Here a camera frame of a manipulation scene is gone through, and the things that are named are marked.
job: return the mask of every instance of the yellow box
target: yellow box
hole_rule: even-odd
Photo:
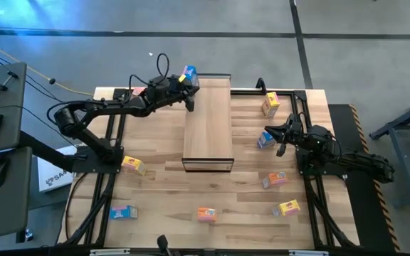
[[[121,168],[142,176],[144,176],[147,172],[147,166],[145,166],[142,161],[130,156],[125,156],[125,158],[122,160]]]
[[[262,110],[265,117],[274,117],[279,105],[280,103],[276,92],[267,93],[262,103]]]
[[[273,215],[294,215],[300,211],[300,206],[297,203],[297,200],[292,200],[287,203],[280,203],[273,208]]]

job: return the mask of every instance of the wooden board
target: wooden board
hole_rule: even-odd
[[[113,90],[113,87],[98,87],[95,98],[110,99]],[[333,130],[324,90],[306,92],[312,123]],[[285,122],[292,111],[290,100],[280,97],[281,105],[273,119],[263,117],[262,100],[263,96],[231,96],[235,164],[228,174],[184,172],[181,162],[184,105],[165,107],[146,118],[127,117],[122,142],[125,153],[143,160],[149,171],[143,177],[118,174],[112,206],[137,206],[139,219],[109,220],[105,246],[156,248],[157,236],[165,234],[172,248],[312,249],[305,187],[295,166],[294,148],[288,146],[283,157],[276,157],[276,147],[266,150],[256,147],[265,125]],[[98,117],[89,128],[104,137],[106,126],[107,117]],[[262,179],[274,171],[286,172],[289,182],[278,188],[263,189]],[[338,177],[323,179],[330,215],[347,237],[358,244],[346,186]],[[88,174],[73,196],[68,216],[70,232],[90,210],[95,180],[96,175]],[[301,207],[298,215],[272,216],[274,205],[293,199]],[[199,206],[215,208],[216,223],[199,223],[196,220]],[[93,240],[97,237],[100,216]],[[325,241],[322,224],[320,234]],[[58,241],[64,240],[62,228]]]
[[[231,170],[230,89],[229,79],[200,79],[194,111],[186,112],[183,165],[187,171]]]

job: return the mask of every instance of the metal stand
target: metal stand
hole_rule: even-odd
[[[377,131],[372,132],[369,134],[371,139],[378,139],[386,134],[390,136],[391,142],[393,144],[396,156],[399,160],[401,170],[404,171],[407,181],[409,184],[410,190],[410,168],[408,165],[408,156],[407,153],[403,152],[401,148],[400,142],[400,134],[404,132],[408,132],[410,130],[410,110],[405,114],[402,114],[400,117],[396,118],[395,120],[385,124],[383,127],[379,128]],[[403,198],[401,200],[397,200],[393,202],[395,208],[409,205],[410,204],[410,196],[408,198]]]

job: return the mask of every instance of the blue box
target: blue box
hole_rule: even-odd
[[[276,144],[276,140],[267,132],[262,132],[261,136],[257,140],[257,147],[259,149],[266,149]]]
[[[189,80],[193,86],[199,86],[196,67],[193,65],[184,66],[183,75],[186,76],[186,79]]]
[[[138,218],[138,211],[134,206],[117,206],[110,209],[112,220],[119,218]]]

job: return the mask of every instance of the orange box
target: orange box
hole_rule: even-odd
[[[199,213],[197,215],[199,221],[203,222],[215,222],[216,210],[211,208],[199,207]]]
[[[263,180],[263,188],[268,188],[273,185],[285,183],[288,180],[288,177],[285,175],[285,172],[281,171],[279,174],[268,174]]]

